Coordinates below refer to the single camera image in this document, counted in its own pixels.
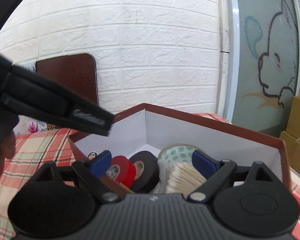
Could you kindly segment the person's left hand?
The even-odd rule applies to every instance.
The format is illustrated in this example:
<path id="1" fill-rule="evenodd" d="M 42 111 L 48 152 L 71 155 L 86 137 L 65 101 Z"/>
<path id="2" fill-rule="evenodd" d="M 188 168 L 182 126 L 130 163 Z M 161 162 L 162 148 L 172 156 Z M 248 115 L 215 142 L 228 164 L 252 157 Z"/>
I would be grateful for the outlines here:
<path id="1" fill-rule="evenodd" d="M 0 144 L 0 177 L 4 170 L 4 163 L 6 159 L 12 159 L 15 156 L 16 138 L 13 131 L 4 138 Z"/>

